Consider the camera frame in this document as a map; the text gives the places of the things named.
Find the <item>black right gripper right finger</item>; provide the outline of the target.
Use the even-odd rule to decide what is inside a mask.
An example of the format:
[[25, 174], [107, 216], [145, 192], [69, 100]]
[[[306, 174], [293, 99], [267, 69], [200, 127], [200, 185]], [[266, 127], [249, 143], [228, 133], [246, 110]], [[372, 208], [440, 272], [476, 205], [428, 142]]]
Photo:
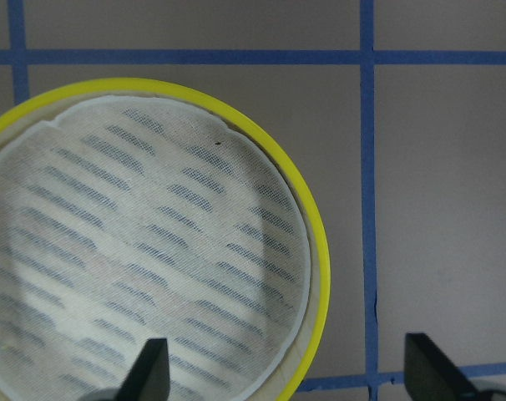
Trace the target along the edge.
[[415, 401], [506, 400], [506, 390], [478, 389], [422, 332], [405, 335], [404, 386]]

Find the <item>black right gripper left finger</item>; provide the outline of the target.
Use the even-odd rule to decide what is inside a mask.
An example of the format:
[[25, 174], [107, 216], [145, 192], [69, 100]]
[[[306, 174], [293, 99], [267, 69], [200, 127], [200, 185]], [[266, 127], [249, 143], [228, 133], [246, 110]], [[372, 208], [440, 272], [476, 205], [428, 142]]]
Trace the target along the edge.
[[148, 339], [118, 388], [83, 396], [84, 400], [165, 401], [170, 396], [170, 356], [166, 338]]

